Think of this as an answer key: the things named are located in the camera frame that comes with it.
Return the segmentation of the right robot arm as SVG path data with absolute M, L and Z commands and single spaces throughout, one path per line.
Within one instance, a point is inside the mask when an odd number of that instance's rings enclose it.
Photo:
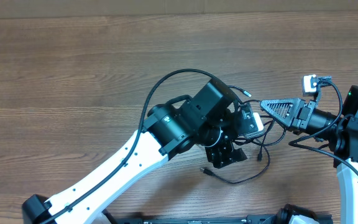
M 301 98 L 263 100 L 260 107 L 288 131 L 300 135 L 290 146 L 333 158 L 341 194 L 341 223 L 358 223 L 358 86 L 351 86 L 340 104 L 338 115 Z

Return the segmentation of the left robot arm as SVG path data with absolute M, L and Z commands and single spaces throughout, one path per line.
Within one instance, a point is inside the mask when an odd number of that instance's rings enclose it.
M 223 82 L 210 79 L 195 96 L 181 95 L 144 110 L 130 139 L 94 171 L 50 198 L 22 204 L 24 223 L 93 223 L 144 175 L 195 144 L 227 150 L 230 125 L 241 101 Z

